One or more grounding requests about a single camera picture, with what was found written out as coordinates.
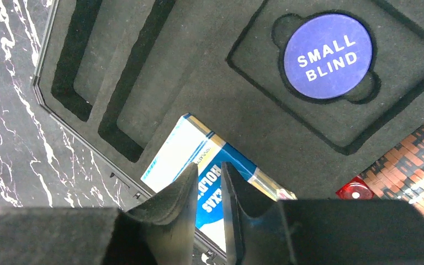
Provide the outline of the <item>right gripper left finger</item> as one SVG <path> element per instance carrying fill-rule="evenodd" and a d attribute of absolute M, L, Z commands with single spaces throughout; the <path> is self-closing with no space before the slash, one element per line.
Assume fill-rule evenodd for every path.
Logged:
<path fill-rule="evenodd" d="M 198 166 L 190 163 L 160 192 L 127 211 L 156 264 L 191 264 L 197 215 Z"/>

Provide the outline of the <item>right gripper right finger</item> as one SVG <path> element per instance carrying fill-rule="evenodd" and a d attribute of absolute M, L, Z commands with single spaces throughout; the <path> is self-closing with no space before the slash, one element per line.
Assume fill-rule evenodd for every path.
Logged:
<path fill-rule="evenodd" d="M 227 264 L 299 264 L 292 233 L 292 207 L 299 201 L 273 200 L 253 187 L 230 162 L 222 171 Z"/>

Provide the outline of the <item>blue white card box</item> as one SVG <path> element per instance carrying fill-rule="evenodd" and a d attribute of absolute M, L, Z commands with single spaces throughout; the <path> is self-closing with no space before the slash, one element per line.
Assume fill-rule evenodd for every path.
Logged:
<path fill-rule="evenodd" d="M 271 199 L 296 199 L 293 192 L 269 178 L 252 161 L 189 113 L 180 117 L 141 180 L 158 193 L 174 182 L 189 164 L 197 164 L 195 225 L 209 242 L 225 251 L 221 197 L 223 162 L 232 163 L 244 180 Z"/>

